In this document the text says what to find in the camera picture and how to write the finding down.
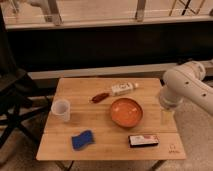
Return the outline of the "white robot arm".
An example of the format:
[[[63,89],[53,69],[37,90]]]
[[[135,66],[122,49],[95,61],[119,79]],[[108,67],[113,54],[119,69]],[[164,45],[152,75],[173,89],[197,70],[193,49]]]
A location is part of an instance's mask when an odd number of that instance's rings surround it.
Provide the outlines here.
[[[206,69],[201,62],[190,61],[168,69],[163,74],[164,86],[159,91],[159,103],[164,109],[174,109],[188,99],[213,117],[213,88],[203,82]]]

